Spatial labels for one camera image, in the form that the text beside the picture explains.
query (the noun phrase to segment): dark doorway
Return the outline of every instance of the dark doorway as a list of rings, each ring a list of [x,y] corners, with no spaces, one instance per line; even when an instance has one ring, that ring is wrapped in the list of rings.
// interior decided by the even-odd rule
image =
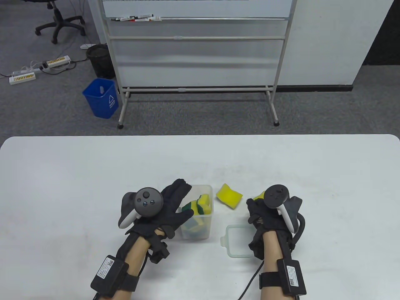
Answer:
[[[400,65],[400,0],[394,0],[364,65]]]

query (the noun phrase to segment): whiteboard frame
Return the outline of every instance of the whiteboard frame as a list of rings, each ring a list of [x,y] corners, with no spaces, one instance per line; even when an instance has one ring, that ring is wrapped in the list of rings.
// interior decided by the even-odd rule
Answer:
[[[115,75],[118,83],[118,91],[121,95],[121,101],[122,101],[122,109],[120,113],[120,117],[118,120],[118,129],[122,129],[124,127],[124,118],[125,118],[125,113],[126,113],[126,108],[128,106],[128,103],[134,102],[132,100],[129,100],[131,94],[138,94],[138,93],[158,93],[158,92],[172,92],[172,93],[184,93],[184,92],[197,92],[197,93],[202,93],[202,92],[264,92],[266,95],[266,99],[268,100],[272,117],[273,117],[273,122],[274,126],[279,126],[279,119],[278,115],[275,110],[274,106],[274,100],[275,100],[275,95],[276,95],[276,87],[278,86],[279,82],[279,76],[280,72],[282,70],[282,64],[283,64],[283,59],[286,51],[286,46],[288,43],[288,38],[290,34],[290,29],[292,27],[293,23],[293,17],[294,17],[294,11],[296,10],[296,4],[297,0],[292,0],[291,6],[290,6],[290,13],[289,16],[283,17],[283,18],[275,18],[275,17],[219,17],[219,18],[214,18],[214,17],[200,17],[200,18],[193,18],[193,17],[170,17],[170,18],[164,18],[163,21],[160,22],[160,25],[162,26],[162,22],[167,22],[168,20],[282,20],[286,21],[286,31],[284,36],[111,36],[110,35],[110,30],[108,23],[111,22],[108,17],[106,17],[105,11],[104,11],[104,5],[102,0],[98,0],[99,2],[99,7],[100,7],[100,13],[102,15],[102,26],[104,29],[106,41],[108,44],[108,49],[110,51],[110,56],[112,63],[114,65],[114,70],[115,70]],[[116,60],[115,52],[114,52],[114,42],[117,40],[175,40],[177,42],[184,42],[185,40],[224,40],[224,41],[229,41],[229,40],[241,40],[243,42],[249,41],[249,40],[260,40],[260,41],[265,41],[265,40],[282,40],[282,49],[281,53],[279,56],[279,61],[278,61],[278,67],[276,69],[276,74],[275,74],[275,79],[274,83],[272,86],[265,85],[265,86],[239,86],[239,87],[220,87],[220,86],[215,86],[215,87],[162,87],[162,88],[157,88],[157,87],[134,87],[134,84],[132,86],[122,86],[121,83],[121,77],[120,77],[120,72],[119,72],[119,66],[118,62]]]
[[[107,18],[288,18],[291,0],[103,0]]]

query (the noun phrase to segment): forearm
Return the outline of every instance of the forearm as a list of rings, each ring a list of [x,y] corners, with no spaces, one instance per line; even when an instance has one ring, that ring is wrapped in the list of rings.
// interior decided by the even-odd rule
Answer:
[[[277,272],[276,261],[283,258],[275,231],[268,231],[262,235],[264,240],[264,272]],[[285,296],[280,286],[269,286],[261,289],[261,300],[293,300]]]
[[[156,230],[156,234],[164,235],[163,232]],[[146,253],[150,248],[150,243],[143,237],[139,237],[132,248],[129,250],[128,255],[125,258],[125,262],[129,264],[128,274],[132,276],[138,276],[140,268],[142,267]],[[117,290],[114,294],[113,300],[130,300],[132,292]]]

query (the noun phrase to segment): gray carpet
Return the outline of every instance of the gray carpet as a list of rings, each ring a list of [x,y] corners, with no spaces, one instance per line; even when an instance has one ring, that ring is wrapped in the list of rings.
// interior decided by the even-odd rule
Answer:
[[[79,13],[79,1],[71,0]],[[64,17],[75,15],[69,0],[57,1]],[[83,59],[79,46],[98,42],[88,5],[88,38],[63,28],[59,44],[52,29],[34,27],[52,21],[45,4],[0,2],[0,72],[9,74],[31,60],[61,54]],[[278,94],[281,125],[272,126],[262,94],[166,94],[133,96],[123,130],[119,111],[109,120],[94,117],[82,91],[95,78],[90,62],[57,76],[38,74],[31,82],[10,86],[0,78],[0,145],[11,136],[153,135],[153,134],[371,134],[400,136],[400,66],[365,66],[353,92]]]

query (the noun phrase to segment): office chair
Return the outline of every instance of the office chair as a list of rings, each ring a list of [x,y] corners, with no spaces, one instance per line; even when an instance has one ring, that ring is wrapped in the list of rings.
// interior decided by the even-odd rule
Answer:
[[[51,42],[53,44],[57,44],[58,43],[57,36],[58,36],[58,33],[59,33],[60,29],[63,28],[63,27],[73,27],[73,28],[79,29],[81,36],[85,36],[86,35],[85,28],[83,28],[80,25],[71,23],[71,21],[73,21],[73,20],[79,20],[81,24],[85,24],[85,20],[83,19],[83,17],[82,16],[74,16],[74,17],[71,17],[71,18],[63,19],[60,11],[58,10],[58,8],[56,7],[56,5],[54,3],[55,0],[25,0],[25,1],[28,1],[28,2],[47,2],[47,9],[53,9],[54,10],[54,16],[53,16],[54,22],[51,22],[51,23],[44,24],[42,26],[36,27],[35,34],[37,36],[41,35],[40,31],[42,29],[49,28],[49,27],[55,27],[56,28],[54,30],[54,33],[53,33],[53,38],[51,40]]]

